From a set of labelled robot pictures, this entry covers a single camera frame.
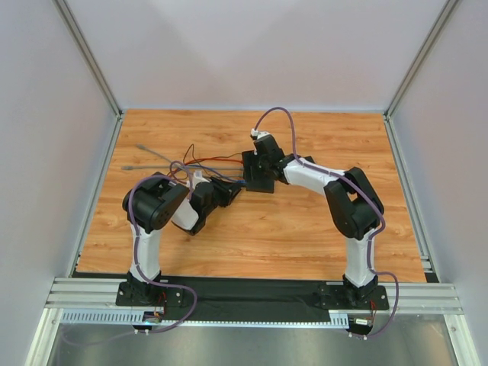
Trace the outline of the black network switch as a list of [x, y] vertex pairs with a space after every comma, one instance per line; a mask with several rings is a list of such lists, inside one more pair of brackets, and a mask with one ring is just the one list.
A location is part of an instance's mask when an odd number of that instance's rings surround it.
[[246, 190], [251, 192], [273, 194], [275, 191], [275, 181], [264, 173], [264, 171], [259, 165], [259, 160], [258, 160], [258, 166], [262, 172], [262, 180], [254, 181], [254, 182], [246, 182]]

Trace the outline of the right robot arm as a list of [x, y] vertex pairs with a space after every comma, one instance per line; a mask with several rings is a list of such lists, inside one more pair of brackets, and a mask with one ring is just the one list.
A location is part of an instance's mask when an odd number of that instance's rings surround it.
[[246, 190], [273, 194], [279, 181], [325, 197], [332, 221], [346, 241], [346, 296], [352, 303], [366, 299], [378, 283], [374, 237], [384, 228], [384, 206], [365, 173], [357, 167], [329, 169], [311, 157], [286, 155], [268, 132], [253, 129], [250, 137], [254, 149], [242, 152]]

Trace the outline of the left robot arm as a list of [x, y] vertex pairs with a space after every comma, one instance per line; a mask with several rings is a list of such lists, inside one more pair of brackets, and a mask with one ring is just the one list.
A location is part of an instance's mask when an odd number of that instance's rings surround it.
[[120, 283], [116, 304], [126, 307], [161, 306], [163, 287], [159, 247], [162, 230], [172, 223], [194, 236], [218, 207], [227, 207], [241, 191], [239, 182], [204, 178], [200, 172], [185, 184], [156, 172], [129, 190], [122, 207], [133, 235], [133, 260], [125, 282]]

